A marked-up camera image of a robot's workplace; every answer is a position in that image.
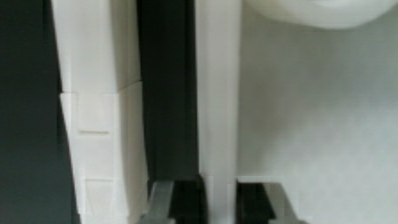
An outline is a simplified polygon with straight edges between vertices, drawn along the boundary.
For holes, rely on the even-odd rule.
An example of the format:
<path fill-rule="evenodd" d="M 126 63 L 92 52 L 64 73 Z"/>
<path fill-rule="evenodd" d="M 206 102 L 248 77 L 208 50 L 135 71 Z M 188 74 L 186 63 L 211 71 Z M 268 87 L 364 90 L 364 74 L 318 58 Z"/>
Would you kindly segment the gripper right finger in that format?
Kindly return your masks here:
<path fill-rule="evenodd" d="M 279 183 L 240 183 L 236 224 L 309 224 L 298 219 Z"/>

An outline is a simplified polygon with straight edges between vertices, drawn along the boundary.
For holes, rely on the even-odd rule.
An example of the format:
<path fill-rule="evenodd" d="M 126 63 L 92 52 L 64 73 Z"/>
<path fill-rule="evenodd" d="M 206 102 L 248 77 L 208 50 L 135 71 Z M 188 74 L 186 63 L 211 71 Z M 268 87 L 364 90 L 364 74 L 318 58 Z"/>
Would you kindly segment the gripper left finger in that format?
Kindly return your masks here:
<path fill-rule="evenodd" d="M 206 192 L 197 180 L 152 183 L 149 208 L 136 224 L 208 224 Z"/>

